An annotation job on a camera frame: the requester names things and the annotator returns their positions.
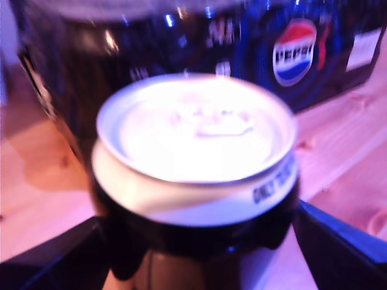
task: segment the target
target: can lid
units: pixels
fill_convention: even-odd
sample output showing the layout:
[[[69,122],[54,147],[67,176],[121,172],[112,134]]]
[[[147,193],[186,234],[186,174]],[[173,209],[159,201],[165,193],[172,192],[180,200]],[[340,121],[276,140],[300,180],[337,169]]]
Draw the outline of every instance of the can lid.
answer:
[[[240,80],[169,75],[115,93],[97,117],[109,151],[132,169],[172,182],[219,183],[259,174],[294,145],[293,113]]]

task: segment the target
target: can rim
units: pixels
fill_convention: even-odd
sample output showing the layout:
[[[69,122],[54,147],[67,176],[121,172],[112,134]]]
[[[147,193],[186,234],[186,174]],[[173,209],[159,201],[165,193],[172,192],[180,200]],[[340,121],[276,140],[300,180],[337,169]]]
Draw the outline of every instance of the can rim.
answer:
[[[153,177],[137,173],[117,161],[101,140],[94,145],[91,166],[96,185],[116,204],[153,222],[182,227],[219,227],[262,215],[286,198],[299,175],[294,152],[291,152],[264,176],[243,182],[183,185],[154,181]],[[288,177],[282,179],[279,176],[283,177],[285,171]],[[109,176],[107,172],[118,174]],[[267,192],[264,188],[269,184],[274,187]],[[199,221],[206,216],[210,218]]]
[[[199,79],[215,79],[215,78],[224,78],[227,80],[231,80],[234,83],[239,83],[242,84],[245,87],[248,87],[249,89],[256,91],[258,94],[264,94],[270,99],[272,99],[274,102],[276,102],[276,105],[279,106],[282,110],[283,113],[285,113],[288,116],[289,122],[291,124],[289,125],[289,128],[292,129],[292,132],[290,132],[290,137],[288,140],[286,140],[285,144],[281,147],[281,149],[275,154],[273,158],[270,159],[270,162],[267,162],[266,164],[264,163],[265,166],[261,166],[256,173],[245,176],[243,178],[236,178],[236,179],[225,179],[225,180],[217,180],[217,181],[183,181],[183,180],[174,180],[170,178],[164,178],[162,176],[155,176],[150,173],[148,173],[146,170],[142,169],[141,166],[137,166],[136,162],[132,162],[129,160],[129,158],[123,156],[119,150],[110,142],[108,133],[103,130],[103,118],[104,115],[106,114],[107,110],[109,109],[110,105],[114,102],[117,102],[118,100],[121,100],[122,98],[128,97],[128,95],[135,94],[136,92],[140,91],[143,88],[146,88],[151,85],[156,85],[159,83],[164,83],[164,82],[176,82],[179,80],[199,80]],[[136,96],[135,101],[133,103],[136,103],[137,101],[141,101],[141,99],[144,99],[143,96]],[[112,96],[110,96],[104,104],[101,106],[97,118],[96,118],[96,127],[97,127],[97,134],[103,143],[103,145],[108,149],[108,151],[121,163],[126,165],[129,169],[136,171],[137,173],[141,173],[142,175],[148,176],[150,178],[158,179],[161,181],[167,181],[167,182],[172,182],[172,183],[177,183],[177,184],[192,184],[192,185],[210,185],[210,184],[229,184],[231,182],[239,182],[242,180],[250,179],[254,176],[258,176],[266,172],[267,170],[270,170],[272,167],[278,164],[283,158],[285,158],[291,151],[292,148],[294,147],[294,144],[296,142],[296,136],[298,132],[298,125],[297,121],[295,118],[294,113],[291,111],[289,106],[281,100],[279,97],[274,95],[272,92],[263,89],[257,85],[254,85],[253,83],[236,79],[233,77],[223,77],[223,76],[215,76],[213,74],[197,74],[197,73],[190,73],[190,74],[168,74],[168,75],[161,75],[161,76],[155,76],[151,77],[148,79],[140,80],[138,82],[135,82],[131,85],[125,86],[124,88],[118,90],[115,92]]]

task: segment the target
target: white label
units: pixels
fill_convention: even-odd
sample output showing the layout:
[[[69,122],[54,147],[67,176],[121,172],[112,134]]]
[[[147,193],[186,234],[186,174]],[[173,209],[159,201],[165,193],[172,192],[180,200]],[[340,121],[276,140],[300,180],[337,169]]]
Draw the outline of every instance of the white label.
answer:
[[[213,47],[213,43],[219,45],[232,44],[234,40],[234,25],[232,19],[225,21],[223,18],[218,21],[212,21],[208,27],[209,37],[207,39],[207,47]]]
[[[355,35],[355,41],[350,58],[348,59],[346,71],[369,65],[372,62],[381,32],[382,29],[379,28],[371,32]]]
[[[219,76],[231,76],[230,62],[220,62],[216,64],[215,74]]]

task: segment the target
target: black can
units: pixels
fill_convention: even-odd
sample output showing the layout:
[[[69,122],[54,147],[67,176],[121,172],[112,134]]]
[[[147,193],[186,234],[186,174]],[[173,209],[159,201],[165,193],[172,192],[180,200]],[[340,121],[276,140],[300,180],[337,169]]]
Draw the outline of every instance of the black can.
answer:
[[[283,102],[229,77],[160,76],[115,93],[97,130],[92,197],[127,289],[261,287],[298,205]]]

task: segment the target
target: wooden table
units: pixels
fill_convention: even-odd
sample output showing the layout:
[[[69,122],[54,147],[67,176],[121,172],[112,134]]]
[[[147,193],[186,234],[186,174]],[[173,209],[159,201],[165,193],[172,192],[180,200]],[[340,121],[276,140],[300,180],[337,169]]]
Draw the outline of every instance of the wooden table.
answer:
[[[387,40],[363,86],[298,114],[301,198],[387,240]],[[14,71],[1,108],[1,260],[94,214],[86,174],[44,115],[24,73]],[[266,289],[316,289],[290,230]],[[114,289],[109,275],[104,289]]]

